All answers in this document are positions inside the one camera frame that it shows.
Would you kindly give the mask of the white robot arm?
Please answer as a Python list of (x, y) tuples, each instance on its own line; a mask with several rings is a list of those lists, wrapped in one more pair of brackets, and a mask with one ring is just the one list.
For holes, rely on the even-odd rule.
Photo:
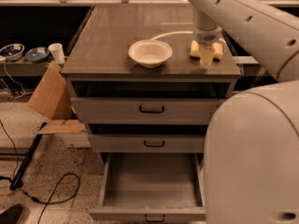
[(298, 20), (257, 0), (188, 0), (198, 37), (219, 25), (274, 79), (226, 100), (208, 124), (206, 224), (298, 224)]

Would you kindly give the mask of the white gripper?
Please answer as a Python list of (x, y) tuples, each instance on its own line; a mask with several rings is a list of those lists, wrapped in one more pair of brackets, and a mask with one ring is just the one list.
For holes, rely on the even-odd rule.
[(212, 44), (221, 38), (221, 28), (216, 27), (212, 30), (202, 30), (193, 28), (193, 39), (202, 45), (199, 49), (200, 63), (203, 67), (209, 67), (214, 59), (215, 49)]

